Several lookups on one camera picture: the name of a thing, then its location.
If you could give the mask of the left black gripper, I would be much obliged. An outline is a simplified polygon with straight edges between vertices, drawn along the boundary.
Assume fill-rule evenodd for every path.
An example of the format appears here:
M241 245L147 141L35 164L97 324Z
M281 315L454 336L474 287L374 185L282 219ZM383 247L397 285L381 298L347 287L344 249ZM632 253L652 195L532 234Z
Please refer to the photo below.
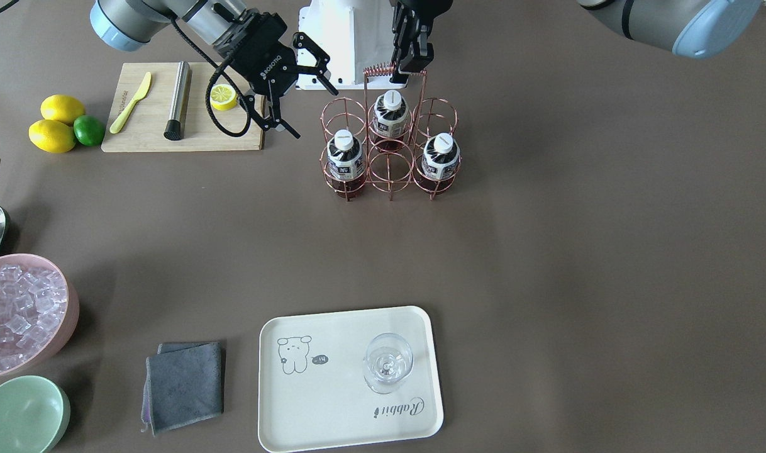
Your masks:
M389 82L407 82L434 60L434 47L428 41L434 19L451 9L453 1L391 1L394 8L392 33L392 74Z

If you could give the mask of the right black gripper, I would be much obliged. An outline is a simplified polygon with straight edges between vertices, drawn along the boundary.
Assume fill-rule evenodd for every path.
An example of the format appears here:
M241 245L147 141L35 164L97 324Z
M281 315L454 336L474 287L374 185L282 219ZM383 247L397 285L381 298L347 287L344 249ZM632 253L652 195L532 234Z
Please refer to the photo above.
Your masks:
M238 105L246 112L245 126L238 133L242 137L252 124L262 131L287 131L299 140L301 135L280 113L279 98L286 95L299 77L283 72L284 66L295 64L294 50L285 46L279 38L286 32L287 26L277 13L261 13L258 9L245 9L235 22L216 41L213 48L227 59L233 57L230 67L245 78L255 94L238 92ZM308 75L318 81L326 91L337 96L339 90L328 77L330 55L305 32L295 32L292 45L297 50L305 50L314 58L314 64L295 65L297 74ZM266 101L268 115L257 112L255 101Z

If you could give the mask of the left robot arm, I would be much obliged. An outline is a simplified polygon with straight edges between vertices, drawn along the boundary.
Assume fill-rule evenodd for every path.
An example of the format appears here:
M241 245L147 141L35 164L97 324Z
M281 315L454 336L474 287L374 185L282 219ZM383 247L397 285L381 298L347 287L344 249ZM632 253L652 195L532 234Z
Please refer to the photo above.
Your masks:
M629 40L691 59L713 57L748 28L766 1L579 1L579 7ZM391 82L406 83L434 60L434 20L452 1L394 1Z

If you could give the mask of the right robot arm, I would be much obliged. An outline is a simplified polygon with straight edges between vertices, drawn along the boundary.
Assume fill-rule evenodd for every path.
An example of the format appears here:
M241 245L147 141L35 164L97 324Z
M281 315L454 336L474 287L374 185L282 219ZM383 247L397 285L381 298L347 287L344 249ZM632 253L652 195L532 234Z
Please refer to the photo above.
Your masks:
M301 74L315 77L333 95L338 90L328 78L329 55L307 34L297 32L290 47L280 42L286 23L275 13L246 8L239 1L96 1L90 21L98 37L125 52L140 49L168 24L187 23L202 40L213 46L222 61L214 63L208 81L213 88L227 78L227 68L248 81L250 92L237 93L246 112L240 131L221 131L242 137L252 124L268 131L299 133L282 117L279 100Z

